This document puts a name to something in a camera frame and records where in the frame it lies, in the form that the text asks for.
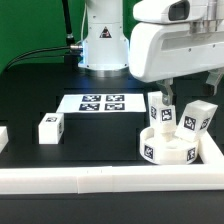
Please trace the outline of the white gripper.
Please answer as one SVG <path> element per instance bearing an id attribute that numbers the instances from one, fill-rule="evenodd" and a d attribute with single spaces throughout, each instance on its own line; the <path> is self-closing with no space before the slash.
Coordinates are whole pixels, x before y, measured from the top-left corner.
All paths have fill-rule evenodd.
<path id="1" fill-rule="evenodd" d="M 141 0 L 133 17 L 130 72 L 143 82 L 159 80 L 164 105 L 173 103 L 168 78 L 210 70 L 205 91 L 217 94 L 224 77 L 224 0 Z"/>

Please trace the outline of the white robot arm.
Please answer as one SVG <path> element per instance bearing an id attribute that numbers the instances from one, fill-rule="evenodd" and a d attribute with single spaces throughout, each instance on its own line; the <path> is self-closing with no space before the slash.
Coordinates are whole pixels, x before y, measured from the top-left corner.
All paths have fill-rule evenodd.
<path id="1" fill-rule="evenodd" d="M 172 103 L 175 77 L 207 71 L 210 94 L 224 77 L 224 0 L 140 0 L 138 24 L 123 34 L 122 0 L 85 0 L 88 34 L 81 41 L 85 69 L 103 73 L 127 68 L 155 82 L 163 103 Z"/>

